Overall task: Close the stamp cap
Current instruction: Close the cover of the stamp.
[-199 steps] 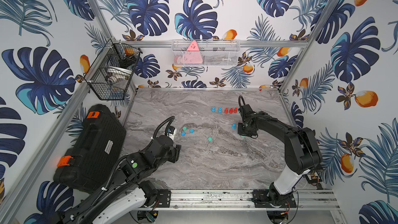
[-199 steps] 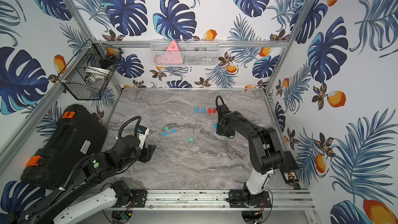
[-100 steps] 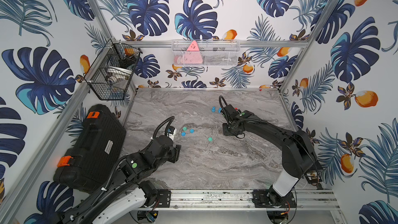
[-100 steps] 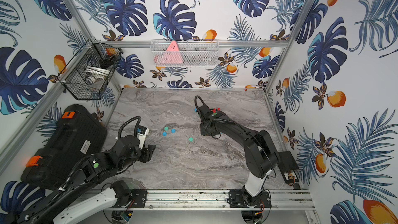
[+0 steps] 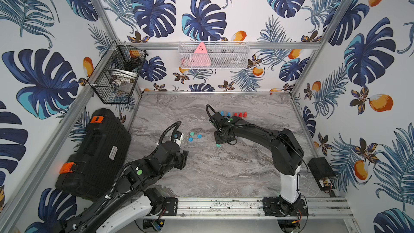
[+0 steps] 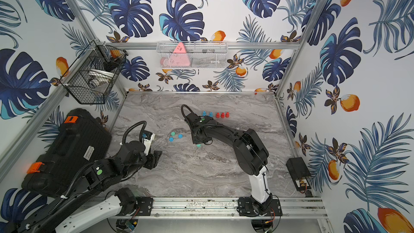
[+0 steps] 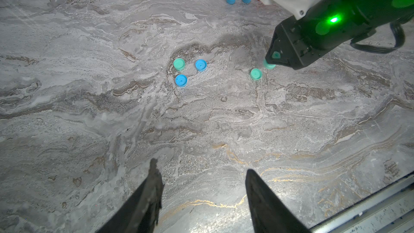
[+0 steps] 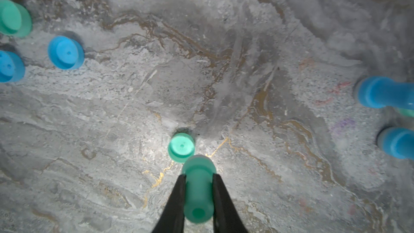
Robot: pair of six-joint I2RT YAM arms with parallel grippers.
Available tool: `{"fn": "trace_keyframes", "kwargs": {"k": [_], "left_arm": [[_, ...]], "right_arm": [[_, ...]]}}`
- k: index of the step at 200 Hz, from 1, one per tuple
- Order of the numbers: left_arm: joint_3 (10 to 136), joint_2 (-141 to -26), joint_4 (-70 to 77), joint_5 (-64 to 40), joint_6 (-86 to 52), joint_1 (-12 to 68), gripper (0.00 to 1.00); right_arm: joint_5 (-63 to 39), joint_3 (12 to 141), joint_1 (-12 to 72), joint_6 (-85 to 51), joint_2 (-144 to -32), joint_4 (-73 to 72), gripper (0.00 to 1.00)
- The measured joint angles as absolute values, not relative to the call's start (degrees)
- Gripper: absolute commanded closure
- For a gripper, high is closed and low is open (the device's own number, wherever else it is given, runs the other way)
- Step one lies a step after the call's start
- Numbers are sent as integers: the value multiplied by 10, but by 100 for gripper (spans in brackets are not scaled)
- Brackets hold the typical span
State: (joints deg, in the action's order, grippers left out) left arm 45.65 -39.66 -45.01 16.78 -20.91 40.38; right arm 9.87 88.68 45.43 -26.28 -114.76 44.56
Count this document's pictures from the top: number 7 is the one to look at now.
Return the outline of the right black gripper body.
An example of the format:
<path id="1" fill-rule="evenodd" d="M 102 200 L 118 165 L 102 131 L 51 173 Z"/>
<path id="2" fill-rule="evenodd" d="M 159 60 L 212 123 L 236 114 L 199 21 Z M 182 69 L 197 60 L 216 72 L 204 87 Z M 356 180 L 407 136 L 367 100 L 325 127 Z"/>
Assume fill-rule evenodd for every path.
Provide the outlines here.
<path id="1" fill-rule="evenodd" d="M 374 32 L 362 6 L 367 0 L 260 0 L 292 14 L 275 28 L 265 60 L 272 65 L 305 68 L 340 44 Z"/>

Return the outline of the green stamp cap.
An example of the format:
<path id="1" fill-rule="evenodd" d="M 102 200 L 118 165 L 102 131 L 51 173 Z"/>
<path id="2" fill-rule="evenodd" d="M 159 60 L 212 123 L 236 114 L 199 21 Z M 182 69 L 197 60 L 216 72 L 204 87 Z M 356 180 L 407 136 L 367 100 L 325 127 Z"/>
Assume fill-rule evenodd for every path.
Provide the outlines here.
<path id="1" fill-rule="evenodd" d="M 252 80 L 260 80 L 263 76 L 263 73 L 260 69 L 254 68 L 250 72 L 250 77 Z"/>
<path id="2" fill-rule="evenodd" d="M 177 71 L 182 71 L 185 69 L 185 61 L 182 58 L 176 58 L 173 61 L 173 66 Z"/>

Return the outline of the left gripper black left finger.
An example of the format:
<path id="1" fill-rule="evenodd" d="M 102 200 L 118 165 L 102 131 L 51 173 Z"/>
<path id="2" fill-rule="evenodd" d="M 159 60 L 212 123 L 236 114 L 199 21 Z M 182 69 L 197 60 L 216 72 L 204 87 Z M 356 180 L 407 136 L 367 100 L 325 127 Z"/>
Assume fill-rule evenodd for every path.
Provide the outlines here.
<path id="1" fill-rule="evenodd" d="M 158 225 L 164 187 L 157 159 L 152 158 L 146 179 L 97 232 L 152 233 Z"/>

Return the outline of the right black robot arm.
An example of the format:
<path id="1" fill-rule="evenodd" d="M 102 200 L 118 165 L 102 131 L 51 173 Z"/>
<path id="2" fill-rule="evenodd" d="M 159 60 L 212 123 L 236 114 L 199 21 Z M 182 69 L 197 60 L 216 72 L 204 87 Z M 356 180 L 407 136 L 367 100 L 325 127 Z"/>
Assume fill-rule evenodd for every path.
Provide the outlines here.
<path id="1" fill-rule="evenodd" d="M 298 70 L 349 42 L 354 49 L 388 54 L 405 43 L 402 25 L 414 0 L 260 0 L 291 13 L 275 28 L 265 64 Z"/>

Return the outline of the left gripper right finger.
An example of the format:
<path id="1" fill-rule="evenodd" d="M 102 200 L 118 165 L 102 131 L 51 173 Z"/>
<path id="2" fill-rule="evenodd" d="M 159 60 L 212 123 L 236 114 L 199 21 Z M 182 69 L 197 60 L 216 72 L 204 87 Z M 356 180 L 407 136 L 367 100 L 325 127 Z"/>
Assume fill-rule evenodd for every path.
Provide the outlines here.
<path id="1" fill-rule="evenodd" d="M 246 173 L 245 186 L 255 233 L 310 232 L 253 169 Z"/>

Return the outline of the green stamp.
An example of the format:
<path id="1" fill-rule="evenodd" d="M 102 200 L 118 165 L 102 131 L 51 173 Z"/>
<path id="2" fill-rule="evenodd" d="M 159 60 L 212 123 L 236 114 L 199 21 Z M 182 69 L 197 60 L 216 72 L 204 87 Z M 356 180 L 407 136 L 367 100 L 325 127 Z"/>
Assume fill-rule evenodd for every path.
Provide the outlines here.
<path id="1" fill-rule="evenodd" d="M 265 59 L 263 60 L 263 66 L 268 70 L 273 70 L 276 67 L 275 64 L 269 64 Z"/>

